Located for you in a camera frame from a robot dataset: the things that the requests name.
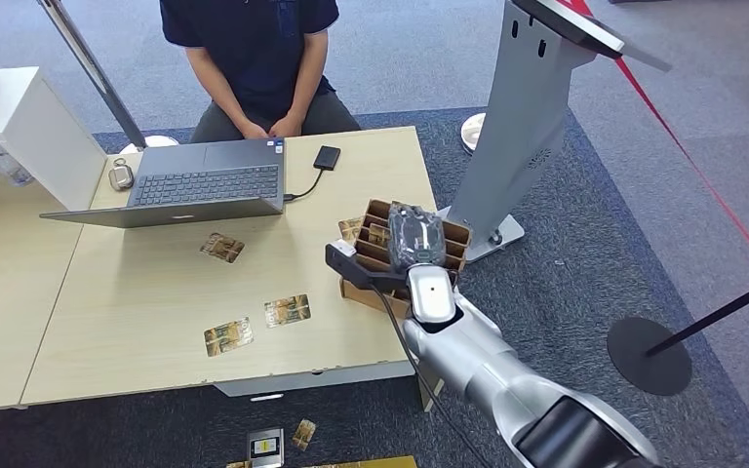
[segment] navy shirt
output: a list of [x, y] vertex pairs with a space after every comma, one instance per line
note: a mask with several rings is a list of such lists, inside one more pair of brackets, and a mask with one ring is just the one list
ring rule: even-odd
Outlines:
[[[271, 121], [292, 106], [303, 34], [337, 20], [335, 0], [160, 0], [169, 42], [204, 47], [246, 109]], [[334, 91], [324, 76], [317, 94]]]

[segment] dark pants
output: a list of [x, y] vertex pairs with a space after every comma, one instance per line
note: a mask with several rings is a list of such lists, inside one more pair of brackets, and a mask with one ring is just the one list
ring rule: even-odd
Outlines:
[[[255, 124], [263, 127], [266, 132], [276, 122], [256, 115], [250, 108], [243, 111], [246, 117]], [[337, 98], [335, 93], [326, 93], [315, 96], [311, 100], [305, 120], [302, 123], [303, 135], [337, 134], [340, 132], [354, 132], [360, 130], [360, 125], [351, 116], [346, 106]], [[243, 135], [225, 115], [225, 112], [215, 103], [211, 103], [208, 109], [199, 119], [199, 124], [191, 137], [192, 143], [211, 141], [231, 141], [243, 139]]]

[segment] metal pole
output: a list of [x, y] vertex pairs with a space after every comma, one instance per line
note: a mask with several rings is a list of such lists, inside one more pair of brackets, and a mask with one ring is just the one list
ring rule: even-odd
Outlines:
[[122, 126], [125, 135], [128, 136], [128, 139], [139, 151], [142, 151], [142, 149], [147, 147], [147, 143], [145, 143], [141, 130], [137, 127], [137, 123], [134, 122], [134, 118], [128, 112], [125, 104], [122, 103], [119, 95], [116, 94], [116, 90], [113, 89], [113, 86], [107, 80], [107, 76], [96, 61], [96, 57], [94, 57], [82, 34], [76, 29], [73, 20], [67, 14], [67, 10], [64, 9], [61, 1], [36, 1], [47, 12], [47, 16], [50, 17], [53, 25], [59, 30], [61, 37], [67, 43], [70, 51], [73, 52], [73, 55], [82, 64], [82, 68], [84, 68], [97, 91], [99, 91], [107, 107], [110, 108], [110, 112], [116, 117], [119, 125]]
[[695, 322], [694, 324], [690, 325], [686, 329], [679, 331], [673, 336], [670, 336], [664, 341], [656, 344], [655, 346], [653, 346], [653, 348], [649, 349], [645, 353], [645, 356], [652, 357], [652, 356], [655, 356], [656, 354], [659, 354], [665, 349], [670, 348], [671, 346], [674, 346], [677, 343], [680, 343], [684, 341], [685, 339], [688, 339], [691, 336], [705, 330], [706, 328], [719, 322], [720, 320], [726, 318], [728, 315], [732, 314], [733, 312], [736, 312], [737, 310], [741, 309], [742, 307], [748, 304], [749, 304], [749, 292], [746, 292], [742, 296], [724, 305], [722, 308], [720, 308], [716, 312], [713, 312], [712, 314], [702, 318], [698, 322]]

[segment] red rope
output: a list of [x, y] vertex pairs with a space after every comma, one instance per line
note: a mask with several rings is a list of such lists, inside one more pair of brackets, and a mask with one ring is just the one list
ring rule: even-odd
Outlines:
[[[576, 13], [590, 16], [590, 17], [593, 16], [593, 13], [590, 11], [590, 8], [587, 7], [587, 4], [585, 3], [584, 0], [559, 0], [559, 1], [565, 4], [566, 6], [568, 6], [569, 8], [573, 9]], [[673, 141], [676, 143], [676, 146], [679, 147], [679, 149], [682, 151], [682, 154], [684, 154], [685, 158], [688, 159], [690, 166], [693, 168], [694, 171], [696, 171], [696, 173], [699, 175], [699, 178], [702, 179], [702, 182], [705, 184], [708, 190], [710, 190], [711, 195], [713, 195], [713, 198], [716, 199], [717, 202], [719, 202], [720, 206], [722, 206], [722, 209], [725, 211], [728, 217], [730, 217], [730, 220], [733, 221], [733, 224], [742, 234], [742, 237], [744, 237], [745, 240], [749, 244], [748, 229], [745, 227], [745, 225], [739, 219], [739, 216], [736, 215], [736, 213], [733, 211], [730, 205], [726, 203], [725, 199], [722, 198], [722, 195], [720, 195], [719, 192], [713, 187], [713, 184], [710, 182], [710, 180], [705, 175], [705, 173], [703, 173], [702, 170], [696, 165], [695, 161], [693, 161], [693, 158], [690, 157], [690, 153], [688, 153], [688, 151], [685, 149], [685, 147], [676, 137], [676, 134], [673, 133], [673, 129], [670, 128], [670, 126], [661, 116], [661, 113], [659, 113], [658, 109], [656, 109], [656, 106], [653, 105], [653, 102], [648, 97], [648, 94], [645, 93], [645, 89], [642, 88], [642, 85], [639, 84], [639, 81], [636, 79], [636, 76], [633, 75], [633, 72], [630, 70], [630, 67], [627, 66], [627, 63], [622, 58], [617, 59], [615, 61], [615, 64], [618, 65], [618, 68], [621, 70], [621, 73], [624, 74], [624, 77], [627, 78], [627, 81], [630, 82], [630, 84], [636, 90], [636, 93], [639, 94], [639, 96], [648, 106], [648, 109], [650, 109], [650, 112], [652, 112], [656, 120], [658, 120], [661, 126], [664, 127], [664, 130], [667, 131], [667, 134], [670, 135], [671, 138], [673, 138]]]

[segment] hand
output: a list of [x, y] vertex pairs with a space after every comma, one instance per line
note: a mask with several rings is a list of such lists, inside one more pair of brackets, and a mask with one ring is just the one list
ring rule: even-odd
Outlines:
[[254, 122], [248, 122], [242, 127], [239, 127], [238, 130], [241, 134], [243, 134], [243, 137], [245, 139], [268, 138], [268, 134], [265, 132], [265, 130], [263, 130], [261, 126], [255, 124]]
[[271, 127], [268, 135], [274, 138], [299, 137], [302, 135], [302, 119], [288, 114]]

